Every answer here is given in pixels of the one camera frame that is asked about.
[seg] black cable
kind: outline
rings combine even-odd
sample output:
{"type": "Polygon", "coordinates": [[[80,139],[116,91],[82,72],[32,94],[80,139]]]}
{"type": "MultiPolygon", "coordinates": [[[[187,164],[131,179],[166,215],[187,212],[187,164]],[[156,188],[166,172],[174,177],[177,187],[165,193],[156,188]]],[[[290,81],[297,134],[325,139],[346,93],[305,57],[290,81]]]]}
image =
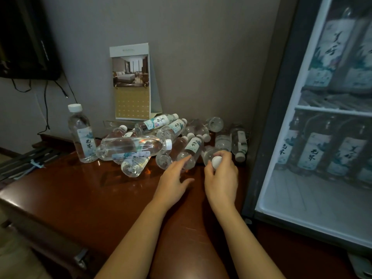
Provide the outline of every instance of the black cable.
{"type": "Polygon", "coordinates": [[[21,90],[19,90],[18,88],[17,88],[17,86],[16,86],[16,83],[14,82],[14,79],[12,78],[12,82],[13,82],[13,86],[14,86],[14,88],[18,91],[18,92],[21,92],[21,93],[27,93],[27,92],[29,92],[29,91],[31,91],[31,79],[29,79],[29,81],[28,81],[28,87],[30,87],[28,90],[26,90],[26,91],[21,91],[21,90]]]}
{"type": "Polygon", "coordinates": [[[70,88],[72,95],[74,96],[75,102],[78,103],[77,100],[76,100],[75,94],[74,94],[74,92],[73,92],[72,89],[71,89],[70,83],[68,82],[68,79],[67,79],[66,73],[65,73],[64,71],[62,71],[62,72],[63,72],[63,75],[64,75],[65,78],[66,78],[67,85],[68,85],[68,87],[70,88]]]}
{"type": "Polygon", "coordinates": [[[45,87],[44,87],[44,103],[45,103],[45,110],[46,110],[46,126],[45,126],[45,130],[44,131],[40,131],[38,133],[38,135],[40,135],[41,133],[47,131],[48,129],[50,129],[49,127],[49,118],[48,118],[48,105],[46,104],[46,88],[48,87],[48,80],[46,81],[45,83],[45,87]]]}
{"type": "Polygon", "coordinates": [[[61,88],[63,94],[65,95],[66,98],[68,98],[68,95],[66,94],[65,90],[63,90],[62,86],[60,84],[58,84],[57,81],[54,80],[54,83],[58,85],[59,88],[61,88]]]}

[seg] brown tabletop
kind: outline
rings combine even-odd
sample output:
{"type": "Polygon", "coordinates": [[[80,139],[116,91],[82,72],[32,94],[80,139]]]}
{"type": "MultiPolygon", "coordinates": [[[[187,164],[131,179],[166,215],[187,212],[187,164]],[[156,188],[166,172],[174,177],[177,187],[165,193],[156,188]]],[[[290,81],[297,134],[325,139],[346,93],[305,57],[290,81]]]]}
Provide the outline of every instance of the brown tabletop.
{"type": "MultiPolygon", "coordinates": [[[[138,178],[128,178],[113,162],[82,164],[72,153],[12,183],[0,192],[0,199],[76,243],[109,256],[152,199],[163,172],[152,158],[138,178]]],[[[195,182],[163,222],[150,277],[236,278],[223,231],[204,193],[203,166],[197,165],[184,177],[190,176],[195,182]]],[[[238,209],[246,179],[246,170],[240,167],[238,209]]],[[[325,270],[334,275],[335,266],[339,278],[354,278],[345,253],[337,248],[271,225],[260,224],[257,232],[287,278],[322,277],[325,270]],[[313,242],[316,248],[308,244],[313,242]],[[298,274],[297,270],[311,272],[298,274]]]]}

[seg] wooden table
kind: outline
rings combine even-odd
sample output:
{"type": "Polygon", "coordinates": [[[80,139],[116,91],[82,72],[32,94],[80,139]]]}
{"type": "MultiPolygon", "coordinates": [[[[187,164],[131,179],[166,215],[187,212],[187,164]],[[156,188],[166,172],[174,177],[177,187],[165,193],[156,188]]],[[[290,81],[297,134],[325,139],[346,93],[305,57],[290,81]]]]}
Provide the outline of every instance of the wooden table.
{"type": "MultiPolygon", "coordinates": [[[[138,178],[128,178],[113,162],[82,164],[72,153],[5,188],[0,205],[31,245],[63,262],[72,273],[89,278],[152,199],[162,173],[154,158],[138,178]],[[84,272],[73,260],[82,248],[90,253],[84,272]]],[[[223,231],[205,196],[203,166],[197,165],[184,178],[190,176],[195,178],[193,186],[163,222],[150,278],[237,278],[223,231]]],[[[240,167],[238,209],[245,184],[246,170],[240,167]]],[[[355,278],[346,253],[335,247],[260,223],[257,237],[287,278],[323,274],[355,278]]]]}

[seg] glass fridge door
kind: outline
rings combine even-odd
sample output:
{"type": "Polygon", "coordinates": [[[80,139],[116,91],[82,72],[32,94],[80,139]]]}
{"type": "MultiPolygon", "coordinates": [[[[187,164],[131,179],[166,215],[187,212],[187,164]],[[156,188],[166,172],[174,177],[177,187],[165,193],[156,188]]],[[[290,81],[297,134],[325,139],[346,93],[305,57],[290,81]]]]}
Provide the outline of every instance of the glass fridge door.
{"type": "Polygon", "coordinates": [[[372,249],[371,5],[322,1],[255,212],[257,218],[367,249],[372,249]]]}

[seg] hotel room photo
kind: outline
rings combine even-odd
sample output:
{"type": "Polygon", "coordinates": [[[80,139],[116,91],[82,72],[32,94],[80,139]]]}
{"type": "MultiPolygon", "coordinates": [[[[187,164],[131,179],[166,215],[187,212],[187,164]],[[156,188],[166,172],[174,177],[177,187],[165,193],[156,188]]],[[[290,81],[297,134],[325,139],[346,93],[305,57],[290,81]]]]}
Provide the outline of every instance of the hotel room photo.
{"type": "Polygon", "coordinates": [[[114,87],[148,87],[148,55],[112,58],[114,87]]]}

